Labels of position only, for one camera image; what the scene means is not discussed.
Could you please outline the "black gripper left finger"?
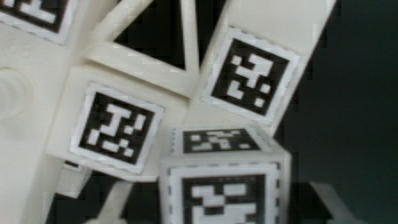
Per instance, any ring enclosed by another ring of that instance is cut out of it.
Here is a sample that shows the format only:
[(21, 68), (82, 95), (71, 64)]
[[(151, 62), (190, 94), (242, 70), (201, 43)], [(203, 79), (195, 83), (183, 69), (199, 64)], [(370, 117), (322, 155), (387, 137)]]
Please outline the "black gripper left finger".
[(98, 216), (83, 224), (160, 224), (156, 184), (117, 181)]

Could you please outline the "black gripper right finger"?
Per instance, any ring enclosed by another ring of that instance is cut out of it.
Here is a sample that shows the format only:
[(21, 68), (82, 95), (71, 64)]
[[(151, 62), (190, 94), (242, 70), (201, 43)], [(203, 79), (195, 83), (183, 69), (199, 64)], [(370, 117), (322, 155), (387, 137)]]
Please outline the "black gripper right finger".
[(329, 183), (293, 185), (293, 224), (368, 224), (355, 217)]

